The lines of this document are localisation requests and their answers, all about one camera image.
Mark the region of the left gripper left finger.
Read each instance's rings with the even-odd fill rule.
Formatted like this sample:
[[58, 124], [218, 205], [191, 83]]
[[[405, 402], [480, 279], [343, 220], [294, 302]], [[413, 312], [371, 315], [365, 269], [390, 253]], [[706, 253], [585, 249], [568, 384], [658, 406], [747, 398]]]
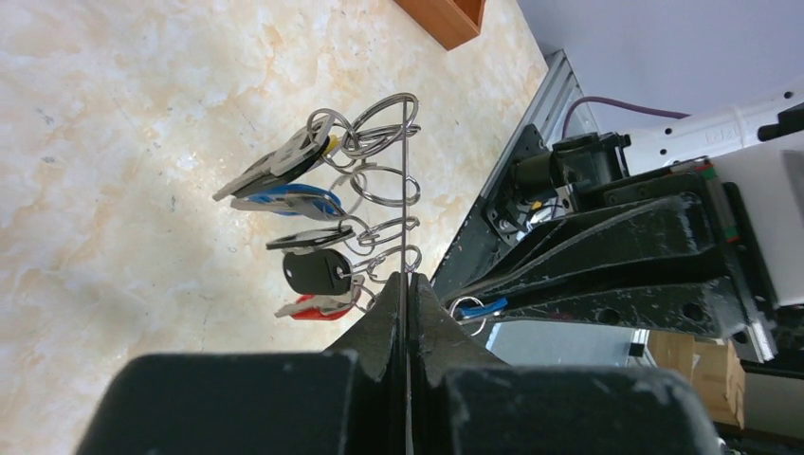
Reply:
[[106, 389], [81, 454], [402, 454], [400, 295], [321, 352], [143, 355]]

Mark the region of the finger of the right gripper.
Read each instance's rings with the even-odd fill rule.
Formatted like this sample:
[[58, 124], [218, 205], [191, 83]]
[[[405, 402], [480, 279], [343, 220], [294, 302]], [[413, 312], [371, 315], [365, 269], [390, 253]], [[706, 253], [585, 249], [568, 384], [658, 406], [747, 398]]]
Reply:
[[449, 294], [484, 303], [530, 293], [729, 279], [763, 309], [763, 265], [740, 192], [712, 169], [662, 169], [584, 195], [536, 225], [479, 280]]
[[753, 306], [729, 279], [597, 290], [579, 295], [530, 293], [511, 297], [489, 318], [494, 321], [543, 320], [731, 339], [739, 357], [763, 363], [777, 346]]

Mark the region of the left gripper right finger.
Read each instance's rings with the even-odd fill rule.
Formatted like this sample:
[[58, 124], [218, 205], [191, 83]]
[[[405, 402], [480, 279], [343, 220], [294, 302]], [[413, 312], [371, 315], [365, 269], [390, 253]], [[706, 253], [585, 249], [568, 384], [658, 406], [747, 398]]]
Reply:
[[717, 454], [705, 406], [678, 373], [512, 366], [411, 278], [412, 448], [417, 454]]

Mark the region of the small blue tag with ring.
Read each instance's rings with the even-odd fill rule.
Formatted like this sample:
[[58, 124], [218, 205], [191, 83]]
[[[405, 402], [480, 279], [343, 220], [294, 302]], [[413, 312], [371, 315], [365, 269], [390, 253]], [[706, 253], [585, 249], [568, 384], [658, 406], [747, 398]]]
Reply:
[[479, 335], [486, 326], [489, 318], [498, 316], [508, 306], [508, 299], [500, 298], [491, 303], [483, 303], [472, 296], [463, 296], [454, 300], [448, 307], [448, 314], [460, 325], [479, 323], [479, 326], [469, 335]]

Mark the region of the metal key holder plate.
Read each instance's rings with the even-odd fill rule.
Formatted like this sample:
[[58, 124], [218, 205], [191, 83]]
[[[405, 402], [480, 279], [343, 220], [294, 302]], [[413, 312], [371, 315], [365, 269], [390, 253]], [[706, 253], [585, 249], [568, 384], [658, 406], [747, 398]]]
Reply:
[[402, 104], [403, 131], [401, 137], [401, 237], [400, 237], [400, 295], [398, 305], [398, 326], [399, 326], [399, 351], [400, 351], [400, 375], [402, 380], [401, 392], [401, 416], [403, 417], [402, 440], [404, 442], [404, 454], [413, 454], [414, 445], [412, 438], [412, 411], [411, 411], [411, 364], [409, 354], [409, 335], [408, 335], [408, 290], [410, 285], [408, 268], [408, 208], [409, 202], [409, 130], [415, 121], [418, 113], [419, 100], [415, 95], [408, 94]]

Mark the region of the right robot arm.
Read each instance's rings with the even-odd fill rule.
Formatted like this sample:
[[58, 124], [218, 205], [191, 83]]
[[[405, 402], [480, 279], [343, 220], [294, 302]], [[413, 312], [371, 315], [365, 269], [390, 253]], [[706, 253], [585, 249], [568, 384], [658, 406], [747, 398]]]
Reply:
[[730, 341], [764, 363], [803, 305], [803, 85], [626, 133], [527, 126], [435, 279], [462, 324]]

